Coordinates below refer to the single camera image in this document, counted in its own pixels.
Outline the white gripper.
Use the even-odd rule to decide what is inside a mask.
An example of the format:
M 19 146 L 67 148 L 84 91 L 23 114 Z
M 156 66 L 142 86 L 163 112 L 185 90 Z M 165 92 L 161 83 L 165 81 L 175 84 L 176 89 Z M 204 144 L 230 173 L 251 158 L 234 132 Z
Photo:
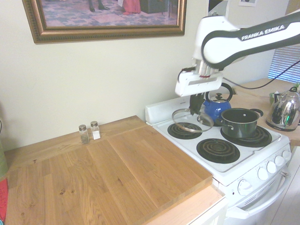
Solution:
M 214 73 L 208 78 L 200 77 L 194 72 L 183 72 L 178 76 L 175 93 L 180 97 L 190 96 L 190 114 L 194 115 L 200 112 L 204 102 L 203 93 L 219 89 L 222 79 L 223 74 L 220 72 Z

